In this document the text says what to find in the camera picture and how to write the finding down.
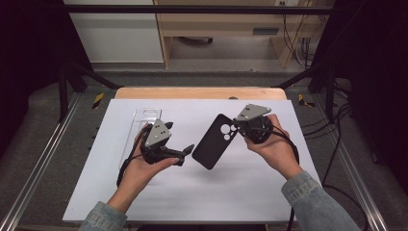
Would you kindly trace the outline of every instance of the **hand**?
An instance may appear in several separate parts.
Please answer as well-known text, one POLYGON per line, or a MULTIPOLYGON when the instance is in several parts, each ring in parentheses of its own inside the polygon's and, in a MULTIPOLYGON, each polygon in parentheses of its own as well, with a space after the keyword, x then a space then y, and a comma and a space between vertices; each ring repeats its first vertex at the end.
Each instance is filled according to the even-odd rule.
MULTIPOLYGON (((279 128, 289 137, 289 133, 281 127, 276 115, 269 115, 268 118, 273 126, 279 128)), ((276 128, 273 128, 273 131, 282 134, 282 132, 276 128)), ((260 144, 255 144, 248 138, 245 138, 245 142, 249 150, 261 155, 268 165, 279 171, 286 179, 302 171, 302 168, 296 161, 291 146, 285 139, 271 134, 265 142, 260 144)))
POLYGON ((129 163, 129 166, 123 174, 119 187, 108 201, 110 206, 122 213, 127 212, 133 200, 157 173, 175 165, 179 161, 178 158, 167 158, 156 164, 150 165, 141 156, 140 142, 138 143, 133 156, 139 157, 129 163))

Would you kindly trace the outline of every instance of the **gray sleeve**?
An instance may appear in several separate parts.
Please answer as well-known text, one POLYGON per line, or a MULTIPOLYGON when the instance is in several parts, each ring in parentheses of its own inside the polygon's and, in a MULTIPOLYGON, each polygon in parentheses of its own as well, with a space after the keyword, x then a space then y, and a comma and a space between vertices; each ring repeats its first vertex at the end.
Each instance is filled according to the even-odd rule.
POLYGON ((360 230, 345 209, 306 171, 282 188, 302 230, 360 230))
POLYGON ((119 231, 122 230, 126 219, 125 214, 99 201, 89 212, 79 230, 119 231))

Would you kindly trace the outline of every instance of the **white table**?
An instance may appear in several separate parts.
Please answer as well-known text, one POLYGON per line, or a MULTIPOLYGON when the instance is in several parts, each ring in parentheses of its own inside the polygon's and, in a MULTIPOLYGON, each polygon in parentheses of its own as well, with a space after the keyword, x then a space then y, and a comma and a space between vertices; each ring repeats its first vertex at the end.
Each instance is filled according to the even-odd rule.
MULTIPOLYGON (((247 103, 272 108, 299 150, 301 166, 319 179, 290 100, 113 99, 63 220, 80 222, 97 201, 115 192, 133 113, 160 108, 174 122, 167 147, 197 145, 218 114, 236 116, 247 103)), ((140 223, 272 223, 289 219, 290 205, 280 192, 285 179, 237 135, 215 168, 191 156, 182 167, 159 173, 140 193, 127 216, 140 223)))

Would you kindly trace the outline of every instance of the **black curtain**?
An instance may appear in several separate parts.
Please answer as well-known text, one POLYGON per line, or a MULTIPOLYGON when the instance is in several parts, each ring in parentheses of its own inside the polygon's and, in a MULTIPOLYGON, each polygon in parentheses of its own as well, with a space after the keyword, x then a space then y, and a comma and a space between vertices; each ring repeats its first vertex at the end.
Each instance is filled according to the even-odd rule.
MULTIPOLYGON (((339 0, 337 4, 357 9, 361 2, 339 0)), ((322 54, 349 20, 333 17, 330 23, 331 19, 314 62, 322 62, 322 54)), ((351 82, 350 102, 376 161, 388 165, 408 193, 407 54, 407 2, 368 0, 342 35, 330 64, 335 77, 351 82)))
POLYGON ((33 91, 58 82, 62 64, 92 70, 69 14, 41 7, 63 3, 0 1, 0 156, 27 113, 33 91))

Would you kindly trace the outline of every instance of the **black phone case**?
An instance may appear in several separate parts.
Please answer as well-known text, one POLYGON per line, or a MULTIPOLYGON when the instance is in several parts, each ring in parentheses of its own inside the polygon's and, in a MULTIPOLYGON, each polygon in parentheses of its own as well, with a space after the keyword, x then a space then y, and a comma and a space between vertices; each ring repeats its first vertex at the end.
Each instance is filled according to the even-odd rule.
POLYGON ((232 120, 219 114, 192 152, 192 157, 206 169, 213 169, 237 133, 238 130, 233 126, 232 120))

